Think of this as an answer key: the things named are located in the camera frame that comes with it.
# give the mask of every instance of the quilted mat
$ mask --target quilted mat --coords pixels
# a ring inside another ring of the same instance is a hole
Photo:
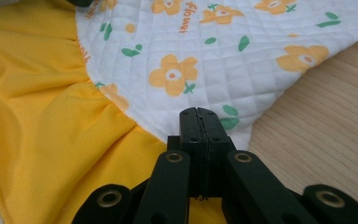
[[[247,149],[288,87],[358,41],[358,1],[95,0],[76,23],[90,79],[147,131],[166,141],[204,107]]]

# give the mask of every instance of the light wooden surface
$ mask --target light wooden surface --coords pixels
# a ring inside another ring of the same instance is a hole
[[[287,90],[255,123],[250,150],[289,189],[323,183],[358,201],[358,43]]]

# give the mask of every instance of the yellow ruffle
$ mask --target yellow ruffle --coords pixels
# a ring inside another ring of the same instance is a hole
[[[64,0],[0,8],[0,213],[6,223],[71,223],[105,184],[147,179],[165,144],[90,82]],[[224,223],[218,200],[192,223]]]

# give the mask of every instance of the orange flower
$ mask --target orange flower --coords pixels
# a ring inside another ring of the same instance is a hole
[[[301,72],[320,64],[329,54],[324,46],[311,46],[305,48],[298,45],[289,45],[284,48],[288,54],[277,59],[278,65],[289,72]]]
[[[122,111],[126,111],[129,108],[130,104],[126,98],[117,94],[117,86],[115,84],[102,86],[100,87],[100,91]]]
[[[154,14],[165,11],[168,15],[179,13],[182,0],[155,0],[152,4]]]
[[[113,9],[117,5],[117,0],[103,0],[101,2],[100,10],[105,12],[106,8]]]
[[[244,16],[243,13],[231,7],[218,6],[214,11],[204,10],[204,19],[200,23],[215,21],[217,24],[230,24],[233,16]]]
[[[181,63],[173,54],[162,58],[161,68],[150,73],[149,82],[152,86],[165,88],[170,96],[178,96],[183,92],[187,80],[197,79],[197,69],[194,67],[197,59],[189,57]]]
[[[286,6],[294,3],[296,0],[262,0],[261,3],[255,5],[255,8],[268,11],[272,15],[284,13]]]

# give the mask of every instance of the yellow fabric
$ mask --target yellow fabric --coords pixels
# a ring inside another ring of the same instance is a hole
[[[65,0],[0,8],[0,212],[6,223],[70,223],[98,187],[133,188],[165,145],[89,81]],[[219,200],[190,223],[225,223]]]

